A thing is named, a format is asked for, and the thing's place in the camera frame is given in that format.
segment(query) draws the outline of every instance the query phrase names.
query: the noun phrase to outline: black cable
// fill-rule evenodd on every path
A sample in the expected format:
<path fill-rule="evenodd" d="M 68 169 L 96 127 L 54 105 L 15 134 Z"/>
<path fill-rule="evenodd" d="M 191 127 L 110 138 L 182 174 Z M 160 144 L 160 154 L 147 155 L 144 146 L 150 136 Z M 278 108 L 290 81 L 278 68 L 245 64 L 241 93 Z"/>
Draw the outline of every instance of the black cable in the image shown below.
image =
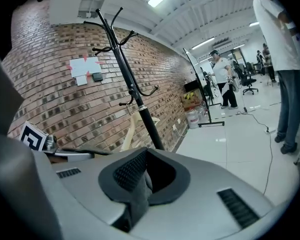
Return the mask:
<path fill-rule="evenodd" d="M 270 169 L 271 169 L 272 161 L 273 161 L 273 159 L 274 159 L 274 155 L 273 155 L 273 153 L 272 153 L 272 148 L 271 148 L 271 134 L 270 134 L 270 132 L 269 132 L 269 127 L 268 127 L 267 125 L 265 125 L 264 123 L 259 122 L 259 121 L 256 119 L 256 117 L 255 117 L 254 114 L 249 114 L 249 113 L 247 112 L 246 107 L 244 107 L 244 111 L 246 111 L 246 112 L 242 113 L 241 111 L 238 111 L 236 114 L 237 114 L 237 115 L 249 115 L 249 116 L 253 116 L 254 120 L 255 120 L 259 125 L 262 125 L 262 126 L 265 126 L 265 127 L 266 127 L 266 132 L 269 134 L 269 138 L 270 138 L 271 161 L 270 161 L 270 164 L 269 164 L 268 175 L 267 175 L 267 177 L 266 177 L 265 188 L 264 188 L 264 191 L 263 191 L 263 195 L 265 195 L 266 190 L 267 190 L 267 186 L 268 186 L 268 182 L 269 182 Z"/>

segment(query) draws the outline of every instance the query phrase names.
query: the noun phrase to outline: shoe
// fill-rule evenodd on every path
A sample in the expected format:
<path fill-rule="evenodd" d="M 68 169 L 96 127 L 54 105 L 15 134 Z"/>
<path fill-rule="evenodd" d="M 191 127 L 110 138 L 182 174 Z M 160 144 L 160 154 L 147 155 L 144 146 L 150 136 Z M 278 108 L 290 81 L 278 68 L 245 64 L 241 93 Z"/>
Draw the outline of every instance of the shoe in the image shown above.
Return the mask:
<path fill-rule="evenodd" d="M 287 147 L 286 144 L 283 144 L 282 148 L 280 149 L 282 154 L 293 153 L 297 150 L 297 143 L 294 143 L 293 147 Z"/>
<path fill-rule="evenodd" d="M 286 138 L 286 137 L 282 137 L 282 136 L 277 135 L 277 136 L 274 138 L 274 141 L 275 141 L 276 143 L 280 143 L 280 142 L 282 142 L 285 138 Z"/>

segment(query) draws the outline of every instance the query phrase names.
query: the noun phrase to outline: brick wall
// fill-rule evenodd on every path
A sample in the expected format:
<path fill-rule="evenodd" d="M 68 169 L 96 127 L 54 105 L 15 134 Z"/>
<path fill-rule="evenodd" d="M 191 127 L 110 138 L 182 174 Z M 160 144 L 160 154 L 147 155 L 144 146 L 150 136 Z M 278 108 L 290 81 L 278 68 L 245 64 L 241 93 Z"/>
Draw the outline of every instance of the brick wall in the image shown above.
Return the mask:
<path fill-rule="evenodd" d="M 29 1 L 15 10 L 12 19 L 12 51 L 3 66 L 17 91 L 25 98 L 15 115 L 9 136 L 17 138 L 28 120 L 49 134 L 56 135 L 58 145 L 79 147 L 83 144 L 106 150 L 118 150 L 130 126 L 130 116 L 119 102 L 130 100 L 128 89 L 112 52 L 98 55 L 103 81 L 77 86 L 67 68 L 69 60 L 93 56 L 92 47 L 107 46 L 104 31 L 93 25 L 68 24 L 51 26 L 49 0 Z M 119 39 L 128 32 L 116 29 Z M 142 97 L 153 117 L 160 118 L 157 129 L 166 150 L 179 139 L 187 125 L 180 95 L 184 78 L 189 77 L 189 63 L 165 46 L 144 36 L 132 38 L 124 53 L 141 89 Z M 133 102 L 132 110 L 137 105 Z M 153 145 L 141 122 L 133 141 Z"/>

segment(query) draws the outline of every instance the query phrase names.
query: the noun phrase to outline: floor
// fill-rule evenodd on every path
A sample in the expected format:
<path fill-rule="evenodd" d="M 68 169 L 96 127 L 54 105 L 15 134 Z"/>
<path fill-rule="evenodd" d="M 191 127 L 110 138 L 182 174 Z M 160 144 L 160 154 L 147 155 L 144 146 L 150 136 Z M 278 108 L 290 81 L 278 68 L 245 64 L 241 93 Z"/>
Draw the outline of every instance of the floor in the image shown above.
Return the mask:
<path fill-rule="evenodd" d="M 212 121 L 224 121 L 225 125 L 189 129 L 177 153 L 224 167 L 260 192 L 266 189 L 265 196 L 274 205 L 279 205 L 294 194 L 300 183 L 299 169 L 293 164 L 298 150 L 283 155 L 280 152 L 282 143 L 274 141 L 281 106 L 278 84 L 267 85 L 267 76 L 253 78 L 257 79 L 253 88 L 258 88 L 259 92 L 242 95 L 242 90 L 246 89 L 243 86 L 235 93 L 238 109 L 211 106 Z M 215 90 L 215 94 L 218 97 L 214 103 L 222 102 L 220 92 Z M 249 114 L 273 130 L 270 135 L 273 155 L 270 171 L 270 136 L 265 132 L 266 127 L 258 124 L 253 116 L 236 115 L 238 111 L 244 112 L 244 105 Z M 300 128 L 296 141 L 300 146 Z"/>

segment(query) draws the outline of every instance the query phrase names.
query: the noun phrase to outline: office chair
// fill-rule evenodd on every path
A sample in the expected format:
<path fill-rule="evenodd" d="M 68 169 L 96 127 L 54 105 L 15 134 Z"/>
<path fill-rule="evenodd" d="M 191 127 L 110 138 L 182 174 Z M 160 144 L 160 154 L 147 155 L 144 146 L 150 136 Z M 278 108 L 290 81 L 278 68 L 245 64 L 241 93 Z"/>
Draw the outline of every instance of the office chair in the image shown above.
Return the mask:
<path fill-rule="evenodd" d="M 259 89 L 257 88 L 251 88 L 252 83 L 254 83 L 255 81 L 257 81 L 256 79 L 251 78 L 251 76 L 253 76 L 253 74 L 243 74 L 242 71 L 238 68 L 234 69 L 236 71 L 236 73 L 238 74 L 239 78 L 241 79 L 241 83 L 243 86 L 248 86 L 247 89 L 244 89 L 242 94 L 245 95 L 246 92 L 252 92 L 252 95 L 254 95 L 254 90 L 256 90 L 257 92 L 259 92 Z"/>

